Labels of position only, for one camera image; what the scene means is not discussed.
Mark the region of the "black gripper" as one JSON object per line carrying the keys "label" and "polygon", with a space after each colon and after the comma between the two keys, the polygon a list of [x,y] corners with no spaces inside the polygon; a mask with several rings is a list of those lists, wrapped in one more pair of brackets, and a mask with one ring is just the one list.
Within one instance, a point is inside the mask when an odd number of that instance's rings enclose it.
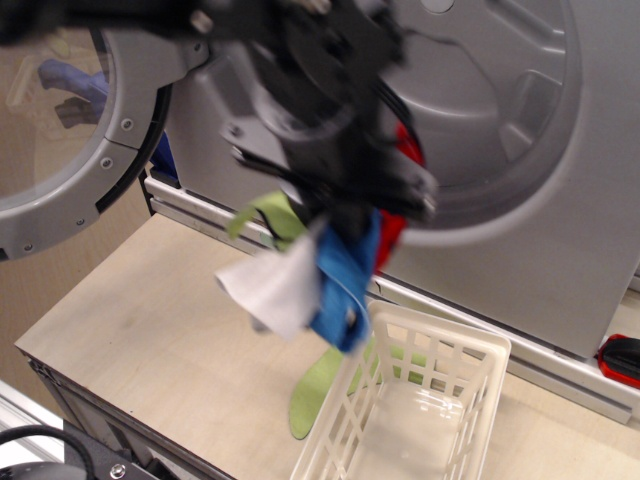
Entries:
{"label": "black gripper", "polygon": [[403,56],[386,1],[235,1],[229,34],[258,83],[254,115],[224,129],[235,159],[279,178],[305,213],[364,225],[374,209],[420,222],[437,183],[400,153],[381,122],[408,109],[383,80]]}

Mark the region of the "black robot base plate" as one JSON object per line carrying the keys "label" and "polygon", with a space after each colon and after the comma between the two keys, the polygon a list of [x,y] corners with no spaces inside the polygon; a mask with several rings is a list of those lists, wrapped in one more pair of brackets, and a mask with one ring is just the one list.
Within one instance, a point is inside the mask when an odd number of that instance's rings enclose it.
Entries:
{"label": "black robot base plate", "polygon": [[25,424],[1,430],[3,479],[173,479],[164,464],[140,462],[71,424]]}

